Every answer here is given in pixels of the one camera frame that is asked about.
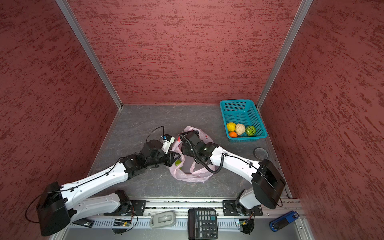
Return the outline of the pink plastic bag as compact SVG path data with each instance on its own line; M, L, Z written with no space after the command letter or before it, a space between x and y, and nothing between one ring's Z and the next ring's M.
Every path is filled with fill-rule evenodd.
M176 180L189 183L203 183L213 175L204 168L204 166L197 164L192 157L182 153L182 141L179 137L177 137L173 143L171 151L181 155L181 157L169 167L171 175Z

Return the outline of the orange fruit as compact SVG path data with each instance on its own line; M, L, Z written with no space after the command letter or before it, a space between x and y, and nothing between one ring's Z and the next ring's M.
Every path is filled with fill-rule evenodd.
M237 137L238 137L238 134L237 134L236 132L230 132L230 133L229 133L229 136L230 136L231 138L237 138Z

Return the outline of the yellow fruit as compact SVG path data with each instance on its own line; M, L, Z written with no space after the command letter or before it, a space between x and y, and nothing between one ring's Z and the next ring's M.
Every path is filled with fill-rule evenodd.
M235 123L232 123L232 122L227 123L227 130L228 130L229 132L234 132L234 131L236 130L236 124L235 124Z

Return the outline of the beige potato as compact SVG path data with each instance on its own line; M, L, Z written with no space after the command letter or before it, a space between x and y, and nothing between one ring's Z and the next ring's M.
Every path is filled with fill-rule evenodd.
M235 132L238 136L244 134L246 132L246 127L243 124L236 124L235 126Z

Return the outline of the teal plastic perforated basket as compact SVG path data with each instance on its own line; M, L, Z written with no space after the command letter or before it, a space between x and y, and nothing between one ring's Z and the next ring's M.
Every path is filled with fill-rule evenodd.
M220 101L220 109L224 122L227 138L231 143L237 142L254 142L265 139L268 136L262 118L252 100L225 100ZM253 126L255 134L247 135L246 132L238 134L236 138L230 136L231 131L228 130L227 124L242 124L246 128Z

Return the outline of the green fruit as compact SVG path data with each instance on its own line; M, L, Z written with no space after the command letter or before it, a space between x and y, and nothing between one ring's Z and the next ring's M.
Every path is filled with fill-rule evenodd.
M257 130L254 126L247 126L245 133L247 136L251 137L251 136L254 136L256 134L256 131Z

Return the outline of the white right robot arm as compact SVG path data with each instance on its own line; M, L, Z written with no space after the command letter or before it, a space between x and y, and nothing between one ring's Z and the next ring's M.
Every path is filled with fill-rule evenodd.
M242 190L235 200L239 215L245 216L259 205L272 210L283 206L281 195L286 181L271 161L257 162L240 157L213 142L203 142L196 131L179 134L179 138L182 154L192 157L211 174L227 169L252 184L251 189Z

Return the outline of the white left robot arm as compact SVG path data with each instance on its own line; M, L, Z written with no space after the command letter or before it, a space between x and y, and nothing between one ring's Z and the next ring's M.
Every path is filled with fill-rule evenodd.
M70 224L75 215L75 204L113 185L125 182L143 173L146 168L172 166L181 155L170 152L157 158L143 154L122 157L110 168L77 182L60 186L58 182L46 186L37 204L41 235L53 235Z

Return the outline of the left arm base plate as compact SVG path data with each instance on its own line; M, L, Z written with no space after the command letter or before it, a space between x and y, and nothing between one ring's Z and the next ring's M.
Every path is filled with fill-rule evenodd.
M104 216L142 216L146 207L145 200L130 200L120 204L112 213L103 213Z

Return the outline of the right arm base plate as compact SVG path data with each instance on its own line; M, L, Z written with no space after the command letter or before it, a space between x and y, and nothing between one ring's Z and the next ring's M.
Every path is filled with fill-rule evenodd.
M222 204L224 216L263 216L261 205L255 206L252 209L247 209L241 205L239 201L224 200L222 201Z

